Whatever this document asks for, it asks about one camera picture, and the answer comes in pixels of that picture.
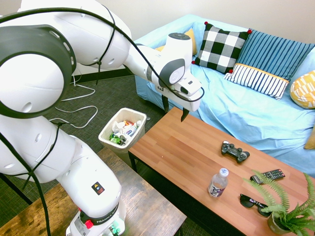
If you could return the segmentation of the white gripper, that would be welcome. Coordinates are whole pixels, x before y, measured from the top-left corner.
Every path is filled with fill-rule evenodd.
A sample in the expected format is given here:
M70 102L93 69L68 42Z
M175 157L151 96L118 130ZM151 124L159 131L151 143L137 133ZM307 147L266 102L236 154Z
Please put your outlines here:
M168 99L182 106L181 122L185 120L189 112L196 111L200 106L201 84L200 83L176 83L171 89L157 86L157 91L162 94L162 103L165 113L169 111Z

